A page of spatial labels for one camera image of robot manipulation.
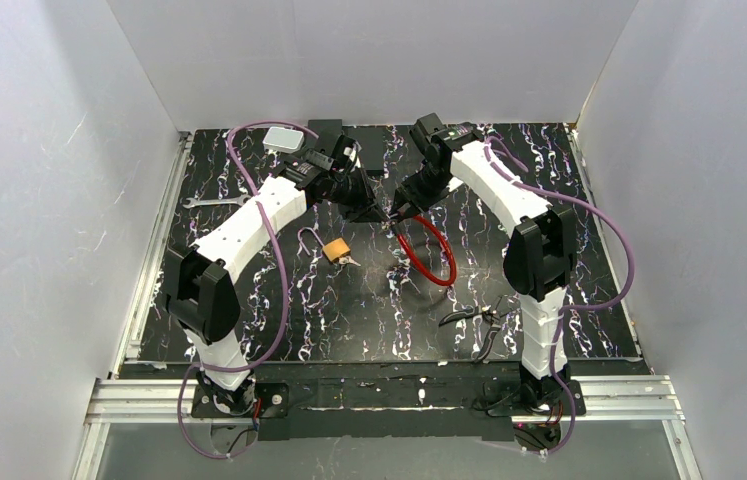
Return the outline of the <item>silver key bunch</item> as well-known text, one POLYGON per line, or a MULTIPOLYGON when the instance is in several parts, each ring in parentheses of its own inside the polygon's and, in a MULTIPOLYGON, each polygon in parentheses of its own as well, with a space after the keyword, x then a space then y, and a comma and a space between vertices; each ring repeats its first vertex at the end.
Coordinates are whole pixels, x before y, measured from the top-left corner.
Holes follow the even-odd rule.
POLYGON ((339 265, 356 265, 356 266, 359 266, 359 263, 358 263, 357 261, 355 261, 355 260, 354 260, 354 259, 353 259, 353 258, 352 258, 351 256, 349 256, 349 255, 346 255, 346 256, 340 257, 340 258, 338 259, 338 264, 339 264, 339 265))

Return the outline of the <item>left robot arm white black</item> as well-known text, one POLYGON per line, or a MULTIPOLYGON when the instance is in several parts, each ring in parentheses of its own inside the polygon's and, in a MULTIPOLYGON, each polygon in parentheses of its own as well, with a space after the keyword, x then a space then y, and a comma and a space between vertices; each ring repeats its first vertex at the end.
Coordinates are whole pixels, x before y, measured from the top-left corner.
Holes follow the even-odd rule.
POLYGON ((313 145, 282 156, 278 168, 217 229, 190 247, 171 247, 164 258, 162 306, 196 348, 199 368, 219 392, 242 394, 252 370, 277 348, 247 361, 236 333, 241 307, 235 286, 254 256, 314 205, 338 206, 348 223, 383 223, 387 215, 376 200, 358 158, 358 143, 323 132, 313 145))

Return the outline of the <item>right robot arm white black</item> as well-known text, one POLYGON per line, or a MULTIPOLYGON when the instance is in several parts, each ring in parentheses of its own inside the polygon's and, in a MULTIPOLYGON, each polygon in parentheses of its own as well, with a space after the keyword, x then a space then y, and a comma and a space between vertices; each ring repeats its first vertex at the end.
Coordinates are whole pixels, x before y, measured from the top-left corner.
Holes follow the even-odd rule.
POLYGON ((396 188, 390 220, 398 223, 426 212, 452 192, 454 181, 486 204, 509 236, 503 272, 521 307, 520 398, 533 405, 556 401, 569 380, 561 309, 576 263, 572 208, 553 206, 520 186, 470 124, 447 127, 430 113, 409 133, 423 156, 422 166, 396 188))

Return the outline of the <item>red cable bike lock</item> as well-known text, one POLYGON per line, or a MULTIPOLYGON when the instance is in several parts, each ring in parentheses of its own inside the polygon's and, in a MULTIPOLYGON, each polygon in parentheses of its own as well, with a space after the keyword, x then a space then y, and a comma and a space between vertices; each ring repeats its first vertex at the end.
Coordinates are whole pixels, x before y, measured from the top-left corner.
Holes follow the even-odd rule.
POLYGON ((422 227, 426 236, 425 244, 414 242, 402 223, 390 221, 385 229, 392 234, 410 265, 420 275, 441 288, 453 287, 458 277, 458 266, 448 239, 432 221, 423 216, 414 216, 410 222, 422 227))

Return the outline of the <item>brass padlock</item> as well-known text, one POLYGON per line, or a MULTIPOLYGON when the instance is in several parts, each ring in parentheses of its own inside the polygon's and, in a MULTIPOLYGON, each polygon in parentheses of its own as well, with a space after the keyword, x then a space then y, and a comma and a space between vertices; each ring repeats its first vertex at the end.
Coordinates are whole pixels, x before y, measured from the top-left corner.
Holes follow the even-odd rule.
POLYGON ((338 264, 338 259, 340 257, 346 255, 351 256, 351 249, 343 238, 337 238, 330 241, 329 243, 324 243, 313 228, 303 227, 298 230, 297 239, 301 248, 303 249, 303 252, 308 256, 313 255, 313 250, 310 249, 305 243, 306 236, 311 237, 317 243, 317 245, 321 249, 322 254, 330 263, 338 264))

